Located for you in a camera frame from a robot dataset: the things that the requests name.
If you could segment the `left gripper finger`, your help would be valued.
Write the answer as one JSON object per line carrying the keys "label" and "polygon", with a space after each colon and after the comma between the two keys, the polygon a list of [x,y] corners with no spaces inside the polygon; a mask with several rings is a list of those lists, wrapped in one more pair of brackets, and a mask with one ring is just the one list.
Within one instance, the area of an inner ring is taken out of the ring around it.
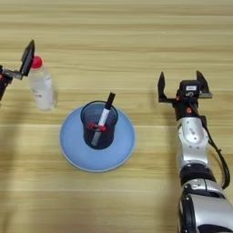
{"label": "left gripper finger", "polygon": [[25,48],[22,55],[22,65],[19,70],[11,71],[3,68],[3,75],[8,78],[16,78],[22,80],[24,76],[28,76],[35,56],[35,41],[32,40]]}

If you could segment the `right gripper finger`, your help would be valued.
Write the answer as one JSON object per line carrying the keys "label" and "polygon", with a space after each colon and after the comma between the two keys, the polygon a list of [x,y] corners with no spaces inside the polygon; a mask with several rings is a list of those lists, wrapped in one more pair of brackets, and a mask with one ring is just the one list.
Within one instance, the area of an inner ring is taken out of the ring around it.
{"label": "right gripper finger", "polygon": [[175,98],[167,98],[164,93],[165,89],[165,76],[164,73],[161,73],[157,83],[157,92],[158,92],[158,101],[160,103],[174,103]]}
{"label": "right gripper finger", "polygon": [[200,83],[200,94],[201,98],[211,98],[213,97],[212,93],[208,87],[208,81],[204,78],[203,74],[197,71],[197,81]]}

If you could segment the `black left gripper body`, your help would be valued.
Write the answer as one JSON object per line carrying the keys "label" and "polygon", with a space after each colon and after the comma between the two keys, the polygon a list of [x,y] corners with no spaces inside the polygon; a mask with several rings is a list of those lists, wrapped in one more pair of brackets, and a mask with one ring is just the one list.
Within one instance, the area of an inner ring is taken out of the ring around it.
{"label": "black left gripper body", "polygon": [[13,78],[4,74],[4,69],[0,66],[0,101],[5,93],[7,86],[12,82]]}

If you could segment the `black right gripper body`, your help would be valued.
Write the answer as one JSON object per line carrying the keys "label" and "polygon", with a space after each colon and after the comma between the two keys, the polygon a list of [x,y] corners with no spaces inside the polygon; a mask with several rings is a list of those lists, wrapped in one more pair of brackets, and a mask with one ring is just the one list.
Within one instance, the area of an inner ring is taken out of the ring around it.
{"label": "black right gripper body", "polygon": [[172,106],[175,109],[176,119],[184,117],[198,117],[198,100],[193,97],[181,98],[178,96]]}

